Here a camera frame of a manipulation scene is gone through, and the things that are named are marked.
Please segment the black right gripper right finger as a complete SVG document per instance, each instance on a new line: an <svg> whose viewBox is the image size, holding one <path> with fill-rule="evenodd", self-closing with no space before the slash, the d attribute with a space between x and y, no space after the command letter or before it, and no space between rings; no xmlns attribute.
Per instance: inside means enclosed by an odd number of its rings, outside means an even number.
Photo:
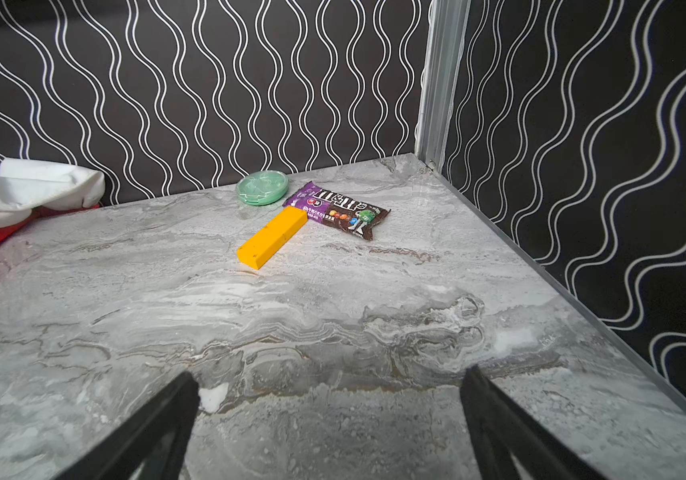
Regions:
<svg viewBox="0 0 686 480"><path fill-rule="evenodd" d="M602 479L532 418L475 365L460 389L474 455L483 479L519 479L520 464L533 479Z"/></svg>

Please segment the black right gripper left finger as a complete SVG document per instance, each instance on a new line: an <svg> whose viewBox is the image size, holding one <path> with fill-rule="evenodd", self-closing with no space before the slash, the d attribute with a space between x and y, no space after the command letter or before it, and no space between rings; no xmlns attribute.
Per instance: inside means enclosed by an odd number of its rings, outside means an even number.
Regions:
<svg viewBox="0 0 686 480"><path fill-rule="evenodd" d="M199 384L185 371L57 477L179 478L199 404Z"/></svg>

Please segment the rainbow cartoon kids jacket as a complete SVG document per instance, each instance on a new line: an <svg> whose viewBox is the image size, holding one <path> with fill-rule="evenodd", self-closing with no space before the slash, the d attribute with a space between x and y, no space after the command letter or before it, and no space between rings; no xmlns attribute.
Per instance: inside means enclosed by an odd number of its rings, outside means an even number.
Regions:
<svg viewBox="0 0 686 480"><path fill-rule="evenodd" d="M36 218L94 209L105 193L98 170L5 158L0 163L0 243Z"/></svg>

